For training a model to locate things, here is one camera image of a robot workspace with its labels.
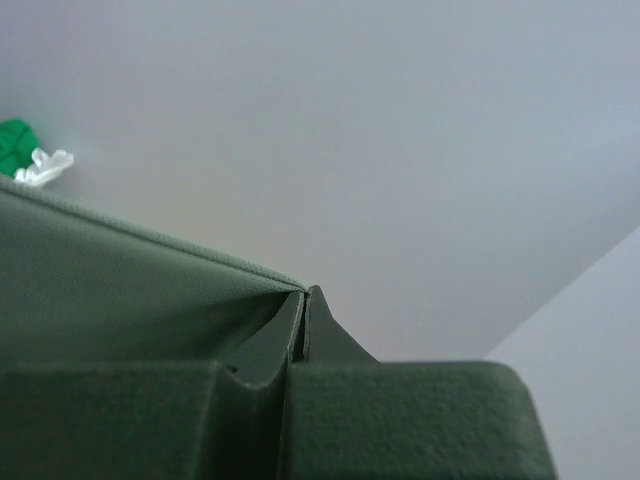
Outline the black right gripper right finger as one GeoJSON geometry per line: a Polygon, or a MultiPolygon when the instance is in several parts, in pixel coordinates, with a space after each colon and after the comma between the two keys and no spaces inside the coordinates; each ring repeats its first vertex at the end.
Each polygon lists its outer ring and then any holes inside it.
{"type": "Polygon", "coordinates": [[[530,392],[487,361],[383,363],[306,299],[287,376],[291,479],[553,479],[530,392]]]}

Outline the green crumpled shirt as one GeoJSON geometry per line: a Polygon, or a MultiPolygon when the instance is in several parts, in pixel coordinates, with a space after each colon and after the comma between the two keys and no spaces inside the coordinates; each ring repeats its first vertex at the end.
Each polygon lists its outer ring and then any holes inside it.
{"type": "Polygon", "coordinates": [[[32,128],[21,119],[1,122],[0,157],[1,174],[14,178],[20,169],[33,164],[32,153],[40,147],[40,142],[32,128]]]}

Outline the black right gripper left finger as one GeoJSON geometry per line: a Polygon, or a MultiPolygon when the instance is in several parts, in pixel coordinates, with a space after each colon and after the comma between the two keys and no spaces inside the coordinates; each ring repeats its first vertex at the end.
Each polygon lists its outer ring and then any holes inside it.
{"type": "Polygon", "coordinates": [[[5,479],[275,479],[301,292],[254,297],[225,354],[19,361],[1,376],[5,479]]]}

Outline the white crumpled cloth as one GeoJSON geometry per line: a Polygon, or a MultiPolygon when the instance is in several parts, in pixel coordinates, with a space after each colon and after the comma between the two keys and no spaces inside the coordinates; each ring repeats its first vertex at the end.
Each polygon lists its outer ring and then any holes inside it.
{"type": "Polygon", "coordinates": [[[18,169],[13,180],[24,186],[41,188],[59,178],[73,165],[74,155],[66,150],[56,150],[49,155],[41,148],[36,148],[31,154],[31,164],[18,169]]]}

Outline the dark grey t shirt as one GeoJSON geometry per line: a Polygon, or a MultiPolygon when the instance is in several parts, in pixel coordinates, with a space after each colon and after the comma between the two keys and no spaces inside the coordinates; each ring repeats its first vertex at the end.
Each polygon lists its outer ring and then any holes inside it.
{"type": "Polygon", "coordinates": [[[221,358],[301,290],[269,269],[1,184],[3,361],[221,358]]]}

